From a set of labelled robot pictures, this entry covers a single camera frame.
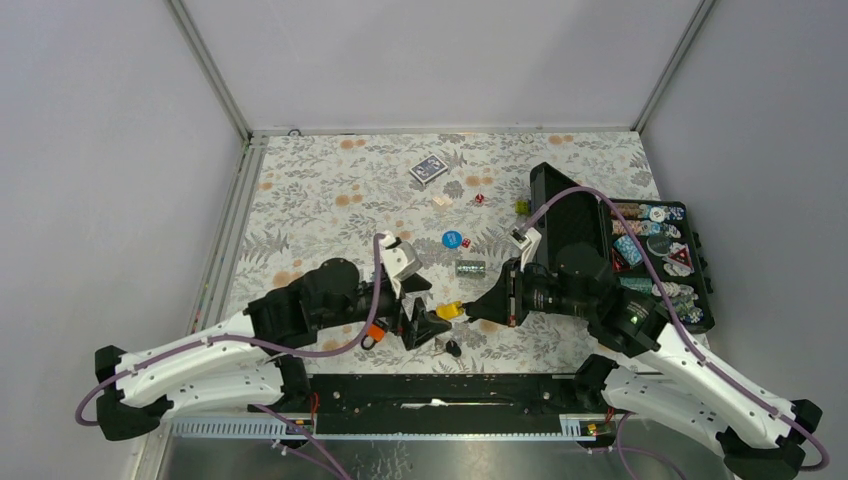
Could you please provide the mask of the yellow padlock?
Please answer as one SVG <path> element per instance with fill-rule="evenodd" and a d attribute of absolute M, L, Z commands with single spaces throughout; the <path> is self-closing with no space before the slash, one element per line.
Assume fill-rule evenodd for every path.
<path fill-rule="evenodd" d="M 465 314 L 465 305 L 462 301 L 439 305 L 435 308 L 435 315 L 446 321 L 455 320 Z"/>

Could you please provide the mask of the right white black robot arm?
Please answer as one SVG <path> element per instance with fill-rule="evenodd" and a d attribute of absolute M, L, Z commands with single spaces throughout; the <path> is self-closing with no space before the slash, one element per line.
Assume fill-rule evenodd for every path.
<path fill-rule="evenodd" d="M 577 317 L 605 354 L 590 355 L 572 380 L 583 410 L 645 416 L 721 457 L 740 479 L 794 479 L 802 447 L 822 417 L 809 400 L 789 401 L 746 379 L 688 332 L 651 295 L 622 286 L 593 247 L 560 250 L 557 271 L 507 261 L 496 284 L 466 313 L 508 327 L 531 312 Z"/>

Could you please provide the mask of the black headed key bunch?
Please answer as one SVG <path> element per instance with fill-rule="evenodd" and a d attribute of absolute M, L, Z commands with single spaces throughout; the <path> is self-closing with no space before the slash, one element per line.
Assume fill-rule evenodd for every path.
<path fill-rule="evenodd" d="M 436 339 L 434 342 L 434 350 L 436 354 L 447 354 L 453 358 L 462 356 L 462 349 L 456 340 L 441 340 Z"/>

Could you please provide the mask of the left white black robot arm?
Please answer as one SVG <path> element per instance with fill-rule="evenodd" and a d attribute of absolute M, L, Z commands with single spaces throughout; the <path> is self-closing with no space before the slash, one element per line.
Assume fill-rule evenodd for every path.
<path fill-rule="evenodd" d="M 309 401 L 303 361 L 321 330 L 368 323 L 356 346 L 367 350 L 386 334 L 416 349 L 450 331 L 449 321 L 406 292 L 430 283 L 417 273 L 400 282 L 387 273 L 361 280 L 350 261 L 332 258 L 289 285 L 269 291 L 215 326 L 161 347 L 127 352 L 117 346 L 94 354 L 96 426 L 109 441 L 145 435 L 190 411 L 280 404 L 296 411 Z"/>

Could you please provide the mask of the orange padlock with key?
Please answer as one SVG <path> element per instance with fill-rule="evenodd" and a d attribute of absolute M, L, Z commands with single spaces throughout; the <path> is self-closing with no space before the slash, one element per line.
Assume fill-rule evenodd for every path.
<path fill-rule="evenodd" d="M 370 351 L 372 350 L 378 343 L 380 343 L 386 335 L 386 330 L 378 325 L 371 325 L 367 331 L 365 336 L 360 342 L 360 347 L 362 350 Z"/>

